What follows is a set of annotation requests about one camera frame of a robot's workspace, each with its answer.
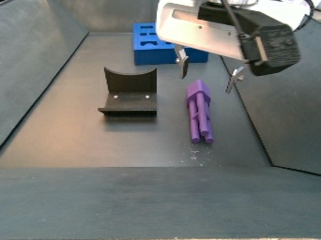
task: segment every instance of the metal wall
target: metal wall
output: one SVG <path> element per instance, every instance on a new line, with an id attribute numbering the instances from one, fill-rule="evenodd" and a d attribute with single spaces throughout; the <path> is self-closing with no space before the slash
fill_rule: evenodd
<path id="1" fill-rule="evenodd" d="M 53 0 L 0 6 L 0 145 L 87 33 Z"/>
<path id="2" fill-rule="evenodd" d="M 131 32 L 133 23 L 155 22 L 157 0 L 57 0 L 91 32 Z"/>
<path id="3" fill-rule="evenodd" d="M 321 174 L 321 24 L 295 32 L 301 61 L 260 77 L 246 70 L 236 84 L 250 120 L 275 166 Z M 230 72 L 242 63 L 224 58 Z"/>

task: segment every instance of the blue foam block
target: blue foam block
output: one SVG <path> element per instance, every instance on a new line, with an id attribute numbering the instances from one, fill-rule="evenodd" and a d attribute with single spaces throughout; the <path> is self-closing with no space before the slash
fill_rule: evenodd
<path id="1" fill-rule="evenodd" d="M 175 63 L 174 45 L 160 40 L 155 34 L 155 23 L 135 23 L 132 27 L 132 48 L 135 65 L 157 65 Z M 208 53 L 186 48 L 190 63 L 206 63 Z"/>

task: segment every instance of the cable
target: cable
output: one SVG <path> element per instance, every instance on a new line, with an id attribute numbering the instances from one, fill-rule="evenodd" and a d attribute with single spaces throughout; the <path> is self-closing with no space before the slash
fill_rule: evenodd
<path id="1" fill-rule="evenodd" d="M 222 4 L 222 1 L 216 1 L 216 0 L 207 0 L 208 3 L 212 3 L 212 4 Z M 242 7 L 242 6 L 252 6 L 258 3 L 258 0 L 255 0 L 251 4 L 228 4 L 230 6 L 232 7 Z"/>
<path id="2" fill-rule="evenodd" d="M 302 29 L 302 28 L 307 25 L 309 21 L 310 21 L 311 18 L 313 18 L 313 13 L 314 13 L 314 9 L 315 9 L 314 3 L 313 3 L 311 0 L 305 0 L 305 1 L 306 1 L 306 3 L 309 4 L 309 7 L 310 7 L 310 14 L 309 14 L 309 17 L 307 17 L 307 19 L 305 20 L 305 22 L 295 28 L 295 30 L 294 30 L 293 32 L 295 32 L 295 31 L 298 31 L 299 29 Z"/>
<path id="3" fill-rule="evenodd" d="M 5 5 L 10 0 L 0 0 L 0 6 Z"/>
<path id="4" fill-rule="evenodd" d="M 230 21 L 231 21 L 231 23 L 232 23 L 232 25 L 234 25 L 234 27 L 235 27 L 235 31 L 236 31 L 238 38 L 239 38 L 239 40 L 240 40 L 240 42 L 242 42 L 242 41 L 247 38 L 247 35 L 244 34 L 244 32 L 243 32 L 243 30 L 242 30 L 242 27 L 240 27 L 240 25 L 239 25 L 239 22 L 238 22 L 238 20 L 236 20 L 236 18 L 235 18 L 235 15 L 234 15 L 234 13 L 232 13 L 230 4 L 227 3 L 227 0 L 222 0 L 220 2 L 222 2 L 223 6 L 224 6 L 224 8 L 226 8 L 227 15 L 228 15 L 228 17 L 230 17 Z"/>

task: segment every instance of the black holder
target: black holder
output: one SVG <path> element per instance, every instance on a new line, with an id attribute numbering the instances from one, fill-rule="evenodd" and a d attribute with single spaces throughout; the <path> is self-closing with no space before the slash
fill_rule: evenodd
<path id="1" fill-rule="evenodd" d="M 141 74 L 121 74 L 104 67 L 108 86 L 104 115 L 156 115 L 156 68 Z"/>

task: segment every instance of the purple object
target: purple object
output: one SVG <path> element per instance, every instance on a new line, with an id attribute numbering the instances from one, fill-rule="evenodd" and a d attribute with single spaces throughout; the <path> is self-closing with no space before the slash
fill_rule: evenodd
<path id="1" fill-rule="evenodd" d="M 190 137 L 192 143 L 199 143 L 199 135 L 206 143 L 212 143 L 210 120 L 211 93 L 206 84 L 196 80 L 187 87 L 187 107 L 190 108 Z"/>

